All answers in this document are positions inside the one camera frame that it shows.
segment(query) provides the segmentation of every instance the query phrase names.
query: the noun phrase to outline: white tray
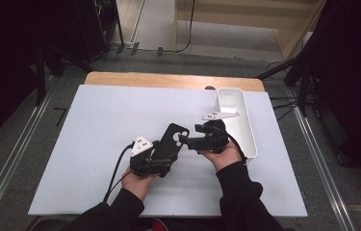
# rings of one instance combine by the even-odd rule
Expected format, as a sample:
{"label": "white tray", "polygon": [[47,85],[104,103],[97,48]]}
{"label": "white tray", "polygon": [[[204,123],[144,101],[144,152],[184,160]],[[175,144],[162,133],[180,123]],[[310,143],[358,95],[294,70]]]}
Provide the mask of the white tray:
{"label": "white tray", "polygon": [[217,92],[215,111],[222,113],[238,113],[239,116],[224,118],[227,132],[238,142],[248,164],[257,156],[257,148],[254,135],[246,109],[245,96],[239,89],[219,89]]}

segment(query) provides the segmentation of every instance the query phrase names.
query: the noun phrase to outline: person's right hand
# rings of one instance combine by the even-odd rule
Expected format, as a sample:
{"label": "person's right hand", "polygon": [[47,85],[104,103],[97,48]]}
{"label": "person's right hand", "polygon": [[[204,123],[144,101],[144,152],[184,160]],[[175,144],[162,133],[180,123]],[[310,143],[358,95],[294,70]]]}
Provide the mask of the person's right hand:
{"label": "person's right hand", "polygon": [[225,149],[220,154],[207,150],[198,151],[198,153],[211,161],[216,171],[242,160],[238,147],[232,141],[225,146]]}

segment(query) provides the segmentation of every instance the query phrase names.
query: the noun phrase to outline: white table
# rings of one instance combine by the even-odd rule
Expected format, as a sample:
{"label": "white table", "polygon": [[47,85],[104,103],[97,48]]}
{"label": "white table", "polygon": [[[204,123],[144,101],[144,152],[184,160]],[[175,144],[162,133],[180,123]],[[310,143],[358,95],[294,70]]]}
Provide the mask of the white table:
{"label": "white table", "polygon": [[[81,214],[100,201],[121,150],[138,135],[159,140],[170,123],[191,130],[213,111],[214,90],[81,86],[72,103],[30,215]],[[262,201],[277,217],[306,217],[297,180],[265,92],[245,92],[258,156],[252,180],[264,186]],[[126,169],[129,151],[117,176]],[[110,196],[116,197],[119,187]],[[221,190],[214,168],[184,146],[167,177],[157,179],[144,201],[144,217],[219,216]]]}

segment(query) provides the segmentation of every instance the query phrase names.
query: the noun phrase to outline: white plastic part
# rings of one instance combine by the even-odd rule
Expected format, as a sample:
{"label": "white plastic part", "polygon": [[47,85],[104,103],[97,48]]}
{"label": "white plastic part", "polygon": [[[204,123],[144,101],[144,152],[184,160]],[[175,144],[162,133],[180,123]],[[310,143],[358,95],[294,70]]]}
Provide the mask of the white plastic part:
{"label": "white plastic part", "polygon": [[240,145],[249,163],[257,155],[255,139],[246,109],[244,92],[239,89],[219,89],[215,111],[240,116],[225,118],[225,129]]}
{"label": "white plastic part", "polygon": [[153,147],[153,143],[145,139],[144,137],[137,137],[135,141],[135,145],[132,148],[132,151],[130,153],[131,157],[137,156],[144,152],[145,150],[148,150]]}
{"label": "white plastic part", "polygon": [[229,117],[235,117],[239,116],[240,114],[238,112],[236,113],[220,113],[213,111],[211,114],[204,116],[203,120],[218,120],[223,118],[229,118]]}

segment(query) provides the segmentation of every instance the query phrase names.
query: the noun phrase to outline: tripod leg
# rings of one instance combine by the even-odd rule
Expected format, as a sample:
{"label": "tripod leg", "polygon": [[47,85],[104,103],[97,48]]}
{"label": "tripod leg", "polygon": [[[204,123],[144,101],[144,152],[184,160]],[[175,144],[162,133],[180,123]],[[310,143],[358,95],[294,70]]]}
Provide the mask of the tripod leg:
{"label": "tripod leg", "polygon": [[122,47],[125,45],[125,43],[123,42],[123,34],[122,34],[122,27],[120,25],[120,17],[119,17],[119,11],[117,10],[117,3],[116,0],[112,0],[113,1],[113,8],[115,10],[115,16],[116,16],[116,24],[117,24],[117,28],[119,30],[119,36],[120,36],[120,43],[122,45]]}
{"label": "tripod leg", "polygon": [[85,70],[87,73],[90,73],[93,71],[92,67],[82,63],[82,61],[78,60],[77,58],[73,57],[71,54],[65,52],[63,49],[61,49],[60,47],[56,46],[56,45],[49,45],[50,48],[57,54],[59,54],[62,57],[65,57],[66,59],[70,60],[73,64],[78,65],[79,67],[81,67],[83,70]]}
{"label": "tripod leg", "polygon": [[282,71],[282,70],[296,64],[297,62],[298,62],[298,57],[296,56],[296,57],[292,58],[291,60],[289,60],[283,64],[279,64],[278,66],[258,75],[256,78],[259,80],[265,80],[268,77],[271,77],[272,75],[278,73],[279,71]]}
{"label": "tripod leg", "polygon": [[306,117],[306,95],[309,89],[309,81],[310,81],[310,64],[306,64],[303,75],[302,75],[302,82],[300,84],[300,93],[299,93],[299,100],[297,105],[299,106],[302,115]]}
{"label": "tripod leg", "polygon": [[38,47],[36,50],[36,60],[37,60],[37,101],[36,106],[38,106],[42,99],[45,97],[45,74],[44,74],[44,60],[42,58],[41,47]]}

